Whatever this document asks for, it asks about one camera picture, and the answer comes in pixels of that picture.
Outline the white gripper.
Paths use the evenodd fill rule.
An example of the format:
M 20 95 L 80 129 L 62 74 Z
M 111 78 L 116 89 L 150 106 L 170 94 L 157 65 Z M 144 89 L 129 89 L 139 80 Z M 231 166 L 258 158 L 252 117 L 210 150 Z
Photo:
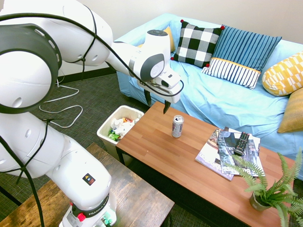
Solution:
M 148 106 L 152 104 L 151 93 L 165 100 L 163 108 L 163 114 L 165 114 L 170 108 L 171 103 L 179 101 L 180 92 L 184 84 L 181 81 L 181 76 L 176 72 L 165 72 L 151 81 L 141 83 L 141 87 L 144 89 Z

